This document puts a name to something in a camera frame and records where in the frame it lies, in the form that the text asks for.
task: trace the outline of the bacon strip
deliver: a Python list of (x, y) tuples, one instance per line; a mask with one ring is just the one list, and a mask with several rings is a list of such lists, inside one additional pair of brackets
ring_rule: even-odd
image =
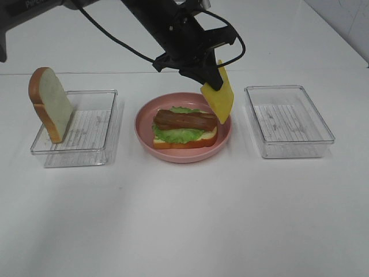
[(217, 126), (214, 114), (204, 113), (173, 113), (169, 110), (159, 110), (154, 117), (154, 123), (161, 130), (193, 128), (212, 131)]

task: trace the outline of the bread crust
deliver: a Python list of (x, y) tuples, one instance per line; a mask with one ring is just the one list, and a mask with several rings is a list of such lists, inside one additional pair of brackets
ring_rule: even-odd
[(207, 139), (189, 141), (188, 143), (166, 143), (166, 142), (155, 142), (153, 146), (155, 149), (190, 149), (190, 148), (202, 148), (213, 146), (218, 138), (218, 128), (216, 134)]
[(28, 84), (28, 95), (33, 104), (43, 104), (40, 96), (40, 80), (48, 68), (37, 68), (32, 74)]
[(42, 104), (33, 104), (33, 107), (35, 108), (35, 111), (41, 119), (42, 123), (44, 123), (52, 143), (61, 143), (63, 141), (63, 138), (60, 137), (54, 122), (50, 120), (50, 117), (45, 110), (45, 106)]
[(28, 95), (33, 103), (33, 108), (35, 109), (37, 115), (44, 124), (52, 143), (61, 143), (63, 141), (63, 136), (59, 134), (57, 127), (46, 112), (45, 105), (41, 99), (40, 95), (40, 80), (43, 73), (49, 69), (48, 67), (38, 68), (33, 73), (28, 85)]

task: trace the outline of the black cable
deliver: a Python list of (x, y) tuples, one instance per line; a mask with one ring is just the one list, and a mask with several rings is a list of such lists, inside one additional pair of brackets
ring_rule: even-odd
[[(123, 46), (124, 48), (126, 48), (127, 50), (131, 51), (133, 54), (139, 56), (140, 58), (150, 62), (150, 63), (154, 63), (154, 59), (149, 58), (147, 56), (145, 56), (144, 54), (141, 54), (140, 52), (138, 52), (137, 50), (135, 50), (134, 48), (130, 47), (128, 44), (122, 42), (121, 40), (117, 39), (115, 36), (113, 36), (112, 34), (110, 34), (108, 31), (106, 31), (99, 23), (96, 22), (96, 20), (94, 20), (85, 10), (84, 8), (78, 3), (78, 0), (71, 0), (71, 2), (77, 7), (78, 10), (80, 10), (80, 12), (97, 28), (99, 29), (103, 34), (105, 34), (108, 38), (110, 38), (111, 40), (113, 40), (115, 43)], [(209, 12), (205, 9), (195, 9), (198, 12), (203, 12), (206, 13), (220, 21), (222, 21), (223, 23), (227, 24), (228, 26), (230, 26), (231, 28), (234, 29), (234, 27), (231, 25), (231, 23), (229, 23), (226, 19), (212, 13)], [(241, 38), (241, 36), (238, 34), (238, 32), (235, 30), (236, 32), (236, 37), (238, 38), (238, 40), (240, 41), (240, 44), (242, 46), (242, 52), (240, 55), (238, 55), (237, 57), (230, 59), (227, 62), (223, 62), (219, 65), (216, 66), (206, 66), (203, 69), (209, 69), (209, 68), (221, 68), (223, 66), (229, 65), (239, 59), (241, 59), (241, 57), (245, 54), (246, 52), (246, 46)], [(186, 66), (173, 66), (172, 64), (167, 64), (167, 63), (160, 63), (158, 62), (159, 65), (164, 66), (166, 68), (171, 68), (171, 69), (179, 69), (179, 70), (186, 70), (186, 69), (191, 69), (191, 68), (187, 68)]]
[(121, 40), (117, 39), (116, 37), (114, 37), (112, 34), (110, 34), (108, 31), (106, 31), (99, 23), (97, 23), (95, 21), (95, 19), (93, 19), (85, 10), (84, 8), (82, 8), (82, 6), (78, 3), (78, 0), (71, 0), (73, 2), (73, 4), (77, 7), (78, 10), (80, 10), (80, 12), (93, 24), (95, 25), (95, 27), (97, 29), (99, 29), (100, 31), (102, 31), (102, 33), (104, 33), (108, 38), (110, 38), (111, 40), (113, 40), (114, 42), (116, 42), (117, 44), (123, 46), (124, 48), (126, 48), (127, 50), (131, 51), (133, 54), (139, 56), (142, 59), (145, 59), (148, 62), (153, 63), (155, 60), (145, 56), (144, 54), (141, 54), (140, 52), (138, 52), (137, 50), (133, 49), (132, 47), (130, 47), (128, 44), (122, 42)]
[(212, 16), (212, 17), (214, 17), (214, 18), (216, 18), (216, 19), (218, 19), (218, 20), (220, 20), (220, 21), (224, 22), (226, 25), (230, 26), (231, 28), (233, 28), (233, 29), (235, 30), (235, 32), (236, 32), (236, 37), (238, 38), (238, 41), (240, 41), (240, 44), (241, 44), (241, 46), (242, 46), (242, 52), (241, 52), (241, 54), (239, 54), (237, 57), (235, 57), (235, 58), (233, 58), (233, 59), (230, 59), (230, 60), (229, 60), (229, 61), (227, 61), (227, 62), (223, 62), (223, 63), (221, 63), (221, 64), (217, 65), (217, 67), (218, 67), (218, 68), (221, 68), (221, 67), (223, 67), (223, 66), (229, 65), (229, 64), (231, 64), (231, 63), (233, 63), (233, 62), (235, 62), (235, 61), (237, 61), (237, 60), (241, 59), (241, 57), (242, 57), (242, 56), (244, 56), (244, 54), (245, 54), (245, 52), (246, 52), (246, 45), (245, 45), (245, 43), (243, 42), (243, 40), (242, 40), (241, 36), (240, 36), (240, 35), (238, 34), (238, 32), (236, 31), (236, 29), (232, 26), (232, 24), (231, 24), (231, 23), (229, 23), (226, 19), (224, 19), (224, 18), (222, 18), (222, 17), (218, 16), (218, 15), (217, 15), (217, 14), (215, 14), (215, 13), (209, 12), (208, 10), (205, 10), (205, 9), (196, 9), (196, 11), (206, 13), (206, 14), (208, 14), (208, 15), (210, 15), (210, 16)]

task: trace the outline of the white wall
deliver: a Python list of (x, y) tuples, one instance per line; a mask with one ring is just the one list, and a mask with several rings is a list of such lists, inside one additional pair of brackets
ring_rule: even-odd
[(369, 0), (305, 0), (369, 62)]

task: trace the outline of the sandwich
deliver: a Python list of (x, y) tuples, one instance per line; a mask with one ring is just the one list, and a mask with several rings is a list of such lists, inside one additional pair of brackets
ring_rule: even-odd
[(218, 136), (218, 119), (199, 109), (172, 107), (159, 110), (153, 119), (155, 149), (210, 147)]

